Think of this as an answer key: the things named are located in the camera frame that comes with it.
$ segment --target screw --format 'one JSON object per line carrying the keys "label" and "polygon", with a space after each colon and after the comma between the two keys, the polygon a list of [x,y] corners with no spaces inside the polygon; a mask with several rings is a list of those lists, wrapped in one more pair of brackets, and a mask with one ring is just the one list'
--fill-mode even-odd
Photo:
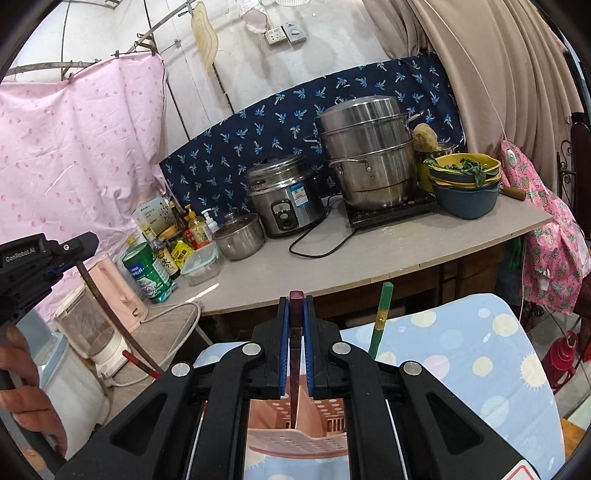
{"label": "screw", "polygon": [[345,342],[336,342],[333,345],[333,352],[339,355],[347,355],[351,351],[351,346]]}
{"label": "screw", "polygon": [[176,364],[171,371],[175,377],[185,377],[191,371],[191,365]]}
{"label": "screw", "polygon": [[406,373],[408,373],[409,375],[418,375],[419,373],[421,373],[423,371],[421,365],[419,365],[416,362],[406,362],[404,364],[404,371]]}
{"label": "screw", "polygon": [[258,343],[247,343],[242,347],[242,353],[244,355],[254,356],[258,355],[261,351],[261,346]]}

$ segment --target stainless steel pot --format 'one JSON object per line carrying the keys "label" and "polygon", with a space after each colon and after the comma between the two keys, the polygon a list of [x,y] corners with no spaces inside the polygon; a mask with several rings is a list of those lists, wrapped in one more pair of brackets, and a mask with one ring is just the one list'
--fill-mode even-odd
{"label": "stainless steel pot", "polygon": [[410,200],[417,181],[412,140],[380,153],[333,160],[329,166],[337,172],[345,201],[360,210]]}
{"label": "stainless steel pot", "polygon": [[403,113],[351,125],[338,131],[319,133],[320,141],[310,137],[306,137],[304,141],[322,143],[328,160],[356,157],[381,150],[379,145],[399,145],[412,140],[409,123],[420,116],[420,113],[412,116]]}
{"label": "stainless steel pot", "polygon": [[267,240],[256,213],[226,214],[226,223],[213,234],[220,251],[230,260],[242,260],[258,252]]}
{"label": "stainless steel pot", "polygon": [[293,235],[324,216],[314,173],[301,155],[268,161],[246,172],[248,195],[267,235]]}
{"label": "stainless steel pot", "polygon": [[409,122],[395,98],[364,97],[316,117],[320,142],[345,201],[360,210],[399,205],[416,184]]}

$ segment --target finger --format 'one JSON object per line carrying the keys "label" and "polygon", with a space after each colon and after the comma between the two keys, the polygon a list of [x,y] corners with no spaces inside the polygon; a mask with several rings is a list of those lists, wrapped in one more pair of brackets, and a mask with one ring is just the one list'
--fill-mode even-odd
{"label": "finger", "polygon": [[39,386],[39,372],[31,355],[13,346],[0,345],[0,370],[21,377],[27,385]]}
{"label": "finger", "polygon": [[56,439],[60,453],[62,455],[66,454],[68,450],[66,431],[53,408],[42,411],[15,413],[13,418],[25,430],[52,435]]}
{"label": "finger", "polygon": [[0,391],[0,408],[10,413],[48,410],[52,408],[51,400],[39,387],[23,387],[14,390]]}
{"label": "finger", "polygon": [[23,352],[31,355],[27,339],[22,332],[11,323],[6,326],[6,338],[13,347],[19,348]]}

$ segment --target white appliance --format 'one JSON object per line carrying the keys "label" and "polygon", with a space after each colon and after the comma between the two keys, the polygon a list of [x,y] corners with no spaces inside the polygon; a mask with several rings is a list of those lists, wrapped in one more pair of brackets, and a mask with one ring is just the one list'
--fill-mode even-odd
{"label": "white appliance", "polygon": [[86,286],[75,289],[58,307],[53,321],[82,358],[96,365],[99,378],[115,375],[127,362],[125,339],[113,328]]}
{"label": "white appliance", "polygon": [[40,387],[51,400],[68,438],[70,459],[109,414],[109,400],[97,379],[61,333],[54,333],[35,356]]}

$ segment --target pink knife holder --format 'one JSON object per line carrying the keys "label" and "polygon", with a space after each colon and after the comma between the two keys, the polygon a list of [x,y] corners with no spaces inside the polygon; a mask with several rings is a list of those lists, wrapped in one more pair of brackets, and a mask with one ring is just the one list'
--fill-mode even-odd
{"label": "pink knife holder", "polygon": [[290,428],[290,382],[284,398],[251,400],[248,446],[259,453],[286,458],[314,459],[347,455],[342,398],[314,400],[306,376],[300,376],[295,429]]}

